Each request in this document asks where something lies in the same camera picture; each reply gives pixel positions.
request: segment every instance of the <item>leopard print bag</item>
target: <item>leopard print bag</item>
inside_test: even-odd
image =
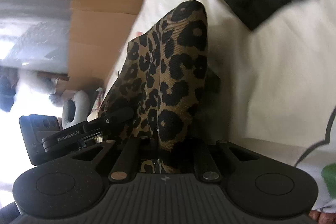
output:
[[[120,144],[157,131],[159,149],[166,155],[160,164],[167,173],[178,172],[174,155],[199,105],[206,71],[206,12],[200,2],[190,0],[128,43],[124,66],[98,116],[130,106],[135,117],[103,139]]]

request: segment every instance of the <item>brown cardboard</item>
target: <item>brown cardboard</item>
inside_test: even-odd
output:
[[[107,81],[143,0],[73,0],[68,75]]]
[[[103,82],[101,81],[101,79],[89,77],[73,77],[66,81],[64,88],[67,90],[84,90],[89,94],[101,87],[102,85]]]

